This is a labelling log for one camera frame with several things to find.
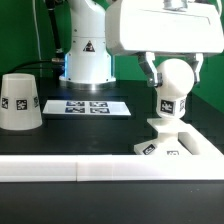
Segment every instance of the white paper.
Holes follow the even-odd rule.
[[[130,116],[124,102],[48,100],[44,114]]]

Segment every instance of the green wall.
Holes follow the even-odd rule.
[[[105,0],[96,0],[104,8]],[[50,21],[43,0],[36,0],[37,21],[40,30],[42,59],[54,57],[54,43]],[[68,4],[56,9],[60,38],[67,52],[70,48],[70,15]],[[1,0],[0,6],[0,74],[16,65],[38,60],[37,38],[32,12],[32,0]],[[121,80],[145,80],[136,57],[116,57],[115,75]],[[193,92],[224,112],[224,54],[205,59],[201,70],[201,82]],[[29,73],[39,75],[38,70]],[[46,71],[43,76],[51,76]]]

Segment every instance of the white cup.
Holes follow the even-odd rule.
[[[0,127],[7,130],[29,130],[42,124],[36,82],[33,75],[3,75]]]

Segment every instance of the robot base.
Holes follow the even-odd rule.
[[[138,155],[223,156],[202,134],[179,119],[148,119],[158,132],[157,139],[134,146]]]
[[[65,80],[64,77],[60,77],[60,86],[78,90],[103,90],[114,88],[116,86],[116,79],[112,78],[105,83],[75,83]]]

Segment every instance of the black table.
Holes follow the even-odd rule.
[[[146,119],[157,117],[156,93],[141,81],[119,81],[100,92],[56,88],[37,81],[41,110],[48,99],[124,101],[132,116],[44,115],[31,131],[0,130],[1,155],[134,154],[156,137]],[[224,152],[224,116],[190,94],[184,121]],[[0,222],[223,224],[224,181],[1,183]]]

